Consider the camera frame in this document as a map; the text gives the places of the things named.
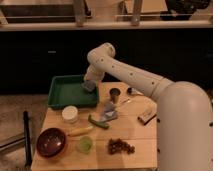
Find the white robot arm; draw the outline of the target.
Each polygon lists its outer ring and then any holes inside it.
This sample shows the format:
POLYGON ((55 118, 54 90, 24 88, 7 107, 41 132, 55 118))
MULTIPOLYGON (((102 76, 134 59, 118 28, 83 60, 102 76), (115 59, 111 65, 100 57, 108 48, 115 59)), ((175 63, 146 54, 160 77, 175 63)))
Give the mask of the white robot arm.
POLYGON ((157 104, 157 170, 213 171, 213 105, 207 93, 187 81, 171 81, 115 59, 104 43, 87 54, 85 78, 101 81, 106 73, 157 104))

